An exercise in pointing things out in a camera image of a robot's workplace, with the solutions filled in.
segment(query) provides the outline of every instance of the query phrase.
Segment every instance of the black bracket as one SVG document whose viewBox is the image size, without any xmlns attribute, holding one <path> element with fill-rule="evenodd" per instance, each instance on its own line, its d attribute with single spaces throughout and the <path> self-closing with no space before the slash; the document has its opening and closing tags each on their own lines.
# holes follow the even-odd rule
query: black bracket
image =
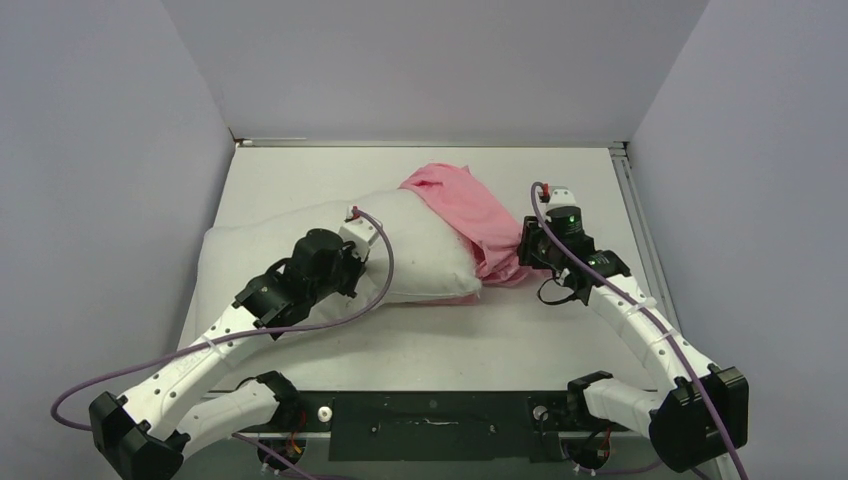
<svg viewBox="0 0 848 480">
<path fill-rule="evenodd" d="M 256 328 L 276 328 L 302 322 L 316 303 L 334 292 L 355 297 L 365 264 L 353 256 L 352 248 L 334 232 L 312 229 L 295 243 L 291 258 L 252 278 L 232 305 L 253 314 Z"/>
<path fill-rule="evenodd" d="M 300 394 L 288 378 L 280 372 L 273 370 L 256 377 L 256 382 L 261 383 L 274 392 L 274 399 L 280 403 L 274 416 L 268 425 L 276 428 L 290 430 L 298 423 L 298 414 L 303 411 Z"/>
<path fill-rule="evenodd" d="M 710 371 L 701 383 L 733 446 L 740 448 L 748 443 L 748 381 L 735 367 L 719 370 L 711 365 Z M 727 448 L 701 394 L 688 380 L 680 378 L 677 384 L 654 414 L 649 433 L 660 459 L 675 472 L 684 472 L 727 453 Z"/>
<path fill-rule="evenodd" d="M 126 397 L 109 392 L 88 407 L 94 446 L 124 480 L 168 480 L 183 464 L 182 450 L 191 438 L 174 432 L 162 441 L 147 434 L 150 424 L 136 423 L 124 410 Z"/>
<path fill-rule="evenodd" d="M 598 419 L 589 413 L 589 407 L 586 405 L 586 397 L 583 394 L 583 391 L 595 382 L 610 378 L 612 378 L 611 373 L 599 370 L 595 373 L 590 373 L 589 375 L 585 375 L 568 382 L 568 394 L 570 399 L 568 402 L 568 409 L 574 419 L 581 426 L 594 429 L 598 422 Z"/>
</svg>

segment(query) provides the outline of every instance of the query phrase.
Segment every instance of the screw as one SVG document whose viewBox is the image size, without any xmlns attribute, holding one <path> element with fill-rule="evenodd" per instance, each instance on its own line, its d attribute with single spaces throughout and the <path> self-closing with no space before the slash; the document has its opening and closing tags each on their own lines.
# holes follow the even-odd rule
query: screw
<svg viewBox="0 0 848 480">
<path fill-rule="evenodd" d="M 533 409 L 533 418 L 536 420 L 545 420 L 548 418 L 548 409 L 544 405 L 539 405 Z"/>
<path fill-rule="evenodd" d="M 327 423 L 333 418 L 333 410 L 330 407 L 321 407 L 318 409 L 318 420 L 322 423 Z"/>
</svg>

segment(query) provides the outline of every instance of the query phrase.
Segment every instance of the cable tie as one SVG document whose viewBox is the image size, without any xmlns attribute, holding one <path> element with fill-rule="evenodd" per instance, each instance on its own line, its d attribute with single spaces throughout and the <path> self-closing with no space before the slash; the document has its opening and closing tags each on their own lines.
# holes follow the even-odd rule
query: cable tie
<svg viewBox="0 0 848 480">
<path fill-rule="evenodd" d="M 637 303 L 636 305 L 633 305 L 630 308 L 628 308 L 627 310 L 625 310 L 624 316 L 629 317 L 630 315 L 633 315 L 634 313 L 638 313 L 640 310 L 642 310 L 645 307 L 654 308 L 656 306 L 657 306 L 657 299 L 654 298 L 654 297 L 648 297 L 648 298 L 642 300 L 641 302 Z"/>
<path fill-rule="evenodd" d="M 205 333 L 200 336 L 200 339 L 203 340 L 204 342 L 206 342 L 206 344 L 209 345 L 209 348 L 212 349 L 215 353 L 217 353 L 218 357 L 221 360 L 223 360 L 224 363 L 226 363 L 228 367 L 230 367 L 230 368 L 235 367 L 235 365 L 233 365 L 232 362 L 230 362 L 227 359 L 227 354 L 222 352 L 221 349 L 218 348 L 218 345 L 216 345 L 215 342 L 213 342 L 211 339 L 209 339 L 209 337 L 207 337 Z"/>
<path fill-rule="evenodd" d="M 668 337 L 674 336 L 675 333 L 677 333 L 677 330 L 675 330 L 674 327 L 670 327 L 667 332 L 665 332 L 664 334 L 657 337 L 653 342 L 649 343 L 648 348 L 653 347 L 654 345 L 662 342 L 663 340 L 667 339 Z"/>
</svg>

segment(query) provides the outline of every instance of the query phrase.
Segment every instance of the white cylindrical knob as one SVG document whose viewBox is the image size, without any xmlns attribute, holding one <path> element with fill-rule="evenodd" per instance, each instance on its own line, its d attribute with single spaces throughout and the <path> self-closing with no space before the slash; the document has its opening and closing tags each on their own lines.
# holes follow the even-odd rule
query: white cylindrical knob
<svg viewBox="0 0 848 480">
<path fill-rule="evenodd" d="M 333 418 L 333 410 L 330 407 L 321 407 L 318 409 L 318 420 L 327 423 Z"/>
</svg>

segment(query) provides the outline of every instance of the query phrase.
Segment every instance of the red wire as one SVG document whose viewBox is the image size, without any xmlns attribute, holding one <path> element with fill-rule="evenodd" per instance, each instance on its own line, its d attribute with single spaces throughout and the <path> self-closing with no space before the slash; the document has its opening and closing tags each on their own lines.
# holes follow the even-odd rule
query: red wire
<svg viewBox="0 0 848 480">
<path fill-rule="evenodd" d="M 297 427 L 297 429 L 295 429 L 295 431 L 293 431 L 291 433 L 291 435 L 289 435 L 289 442 L 288 443 L 289 443 L 289 445 L 291 445 L 292 449 L 294 449 L 294 437 L 295 437 L 295 435 L 300 433 L 300 430 L 303 429 L 303 427 L 305 427 L 305 426 L 306 426 L 306 410 L 301 410 L 301 412 L 300 412 L 300 425 Z"/>
<path fill-rule="evenodd" d="M 600 449 L 604 448 L 604 445 L 606 445 L 607 443 L 609 443 L 609 437 L 610 437 L 610 435 L 612 435 L 612 427 L 610 427 L 610 428 L 608 428 L 608 429 L 607 429 L 607 436 L 606 436 L 606 437 L 604 437 L 604 441 L 603 441 L 603 443 L 601 443 L 601 446 L 600 446 L 600 447 L 598 447 L 598 450 L 600 450 Z"/>
</svg>

